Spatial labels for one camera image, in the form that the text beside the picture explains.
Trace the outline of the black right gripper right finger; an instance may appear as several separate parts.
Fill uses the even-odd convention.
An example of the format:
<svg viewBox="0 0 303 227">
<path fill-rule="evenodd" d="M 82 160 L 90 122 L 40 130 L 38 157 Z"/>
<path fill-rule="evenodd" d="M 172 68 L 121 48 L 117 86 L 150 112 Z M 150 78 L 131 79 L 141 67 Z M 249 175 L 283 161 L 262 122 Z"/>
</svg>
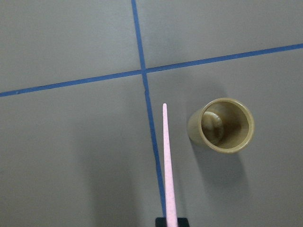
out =
<svg viewBox="0 0 303 227">
<path fill-rule="evenodd" d="M 189 221 L 187 218 L 177 218 L 178 227 L 189 227 Z"/>
</svg>

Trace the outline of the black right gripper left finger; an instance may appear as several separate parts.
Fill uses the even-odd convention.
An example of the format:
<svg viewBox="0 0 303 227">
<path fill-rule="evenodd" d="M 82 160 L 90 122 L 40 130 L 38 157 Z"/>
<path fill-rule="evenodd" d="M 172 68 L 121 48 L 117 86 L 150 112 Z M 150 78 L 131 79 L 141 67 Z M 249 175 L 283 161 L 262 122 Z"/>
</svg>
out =
<svg viewBox="0 0 303 227">
<path fill-rule="evenodd" d="M 157 217 L 155 219 L 155 227 L 166 227 L 166 226 L 167 226 L 166 218 Z"/>
</svg>

